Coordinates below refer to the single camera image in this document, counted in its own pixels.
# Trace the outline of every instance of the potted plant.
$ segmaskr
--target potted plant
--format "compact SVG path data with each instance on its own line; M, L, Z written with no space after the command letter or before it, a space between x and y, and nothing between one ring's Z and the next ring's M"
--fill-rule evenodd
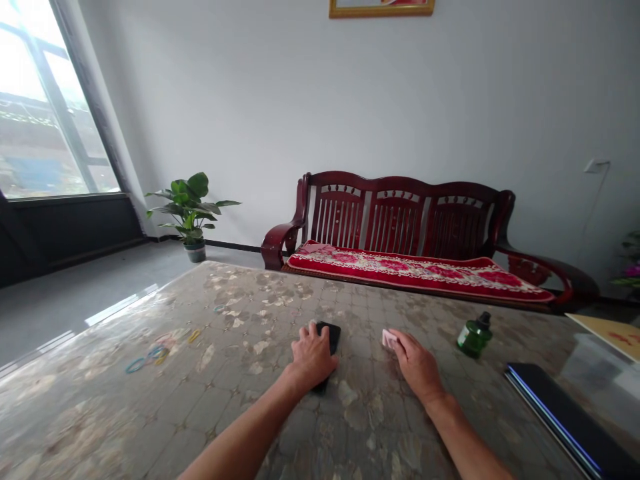
M196 173L189 180L174 180L171 189L159 190L148 193L145 196L156 195L164 197L171 202L163 207L152 208L147 211L147 218L151 218L154 212L168 213L177 223L162 223L159 227L172 227L178 231L189 260L194 263L202 262L207 258L205 254L205 240L202 229L214 229L215 215L220 215L220 207L240 205L233 200L222 200L215 203L202 202L202 197L209 193L209 178L203 173Z
M628 234L631 241L622 242L622 247L626 250L624 258L631 261L631 265L625 270L622 277L618 277L611 282L631 289L629 300L640 300L640 230Z

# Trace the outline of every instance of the flower pot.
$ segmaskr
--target flower pot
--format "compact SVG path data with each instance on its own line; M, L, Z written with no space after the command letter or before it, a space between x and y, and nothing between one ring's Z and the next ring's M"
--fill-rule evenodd
M200 263L207 259L204 240L200 243L196 243L195 245L185 245L185 250L187 251L189 260L192 263Z

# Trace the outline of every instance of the bottle cap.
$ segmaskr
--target bottle cap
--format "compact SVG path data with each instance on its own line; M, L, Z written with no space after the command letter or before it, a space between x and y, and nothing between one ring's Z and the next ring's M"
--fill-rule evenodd
M491 326L491 314L489 312L482 312L482 315L478 317L476 323L480 330L489 330Z

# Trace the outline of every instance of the green bottle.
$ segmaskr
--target green bottle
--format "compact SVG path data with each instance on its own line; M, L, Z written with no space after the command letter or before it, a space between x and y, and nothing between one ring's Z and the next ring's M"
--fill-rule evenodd
M469 320L458 336L458 348L468 357L479 358L480 352L493 336L489 330L490 326L491 314L489 312L482 312L477 320Z

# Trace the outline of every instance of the red cushion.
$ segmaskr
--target red cushion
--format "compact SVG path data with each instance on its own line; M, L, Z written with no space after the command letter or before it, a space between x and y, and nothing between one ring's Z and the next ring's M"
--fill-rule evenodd
M309 240L305 245L317 242ZM412 257L396 253L336 248L290 256L288 266L344 279L362 279L426 291L441 291L473 297L550 302L555 296L503 270L493 260L446 260Z

